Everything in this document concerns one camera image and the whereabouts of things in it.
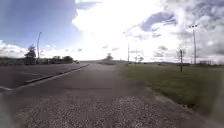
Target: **grass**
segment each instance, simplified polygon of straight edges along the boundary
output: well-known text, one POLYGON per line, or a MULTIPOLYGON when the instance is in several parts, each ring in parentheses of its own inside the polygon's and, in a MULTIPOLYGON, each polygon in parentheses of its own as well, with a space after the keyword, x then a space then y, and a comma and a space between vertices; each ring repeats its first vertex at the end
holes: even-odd
POLYGON ((173 101, 209 113, 221 85, 220 68, 184 67, 181 73, 177 66, 152 64, 131 65, 126 73, 143 80, 156 92, 173 101))

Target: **pole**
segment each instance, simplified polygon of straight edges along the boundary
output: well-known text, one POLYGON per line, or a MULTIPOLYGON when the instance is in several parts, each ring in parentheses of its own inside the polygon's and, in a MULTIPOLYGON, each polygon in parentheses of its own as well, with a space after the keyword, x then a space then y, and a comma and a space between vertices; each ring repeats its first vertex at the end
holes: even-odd
POLYGON ((41 36, 41 34, 42 34, 42 32, 39 33, 38 40, 37 40, 37 55, 38 55, 38 59, 40 58, 39 42, 40 42, 40 36, 41 36))
POLYGON ((128 42, 128 65, 129 65, 129 42, 128 42))
POLYGON ((180 72, 183 71, 183 50, 180 50, 180 72))
POLYGON ((197 63, 197 49, 196 49, 196 40, 195 40, 195 28, 198 27, 198 25, 192 25, 192 26, 189 26, 189 28, 192 28, 193 29, 193 38, 194 38, 194 64, 197 63))
POLYGON ((194 27, 193 27, 193 36, 194 36, 194 64, 196 64, 197 63, 197 60, 196 60, 196 58, 197 58, 197 50, 196 50, 196 41, 195 41, 195 30, 194 30, 194 27))

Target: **lamp post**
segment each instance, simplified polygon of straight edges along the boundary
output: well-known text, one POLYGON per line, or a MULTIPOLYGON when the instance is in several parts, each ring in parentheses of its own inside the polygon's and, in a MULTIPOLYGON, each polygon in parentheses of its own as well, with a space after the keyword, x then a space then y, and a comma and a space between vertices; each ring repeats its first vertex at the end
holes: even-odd
POLYGON ((40 36, 41 36, 41 34, 42 34, 42 32, 39 33, 38 40, 37 40, 37 56, 38 56, 38 59, 40 58, 39 42, 40 42, 40 36))
POLYGON ((192 26, 189 26, 189 28, 192 28, 193 29, 193 38, 194 38, 194 64, 197 63, 197 50, 196 50, 196 41, 195 41, 195 28, 198 27, 198 25, 192 25, 192 26))

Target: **sky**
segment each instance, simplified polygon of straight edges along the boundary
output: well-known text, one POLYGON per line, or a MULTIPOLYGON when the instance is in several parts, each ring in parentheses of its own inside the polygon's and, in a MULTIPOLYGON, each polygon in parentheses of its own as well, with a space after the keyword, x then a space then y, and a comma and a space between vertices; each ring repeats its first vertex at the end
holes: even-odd
POLYGON ((0 56, 23 57, 36 45, 41 57, 70 55, 95 60, 224 60, 223 0, 1 0, 0 56))

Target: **asphalt road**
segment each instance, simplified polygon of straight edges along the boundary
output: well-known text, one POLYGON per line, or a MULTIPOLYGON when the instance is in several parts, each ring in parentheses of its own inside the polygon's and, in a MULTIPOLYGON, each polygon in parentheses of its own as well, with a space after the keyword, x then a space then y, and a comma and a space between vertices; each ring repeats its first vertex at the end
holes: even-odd
POLYGON ((1 128, 200 128, 203 123, 115 66, 93 64, 0 97, 1 128))
POLYGON ((0 67, 0 92, 6 89, 14 89, 24 85, 25 81, 57 75, 84 64, 55 64, 33 66, 9 66, 0 67))

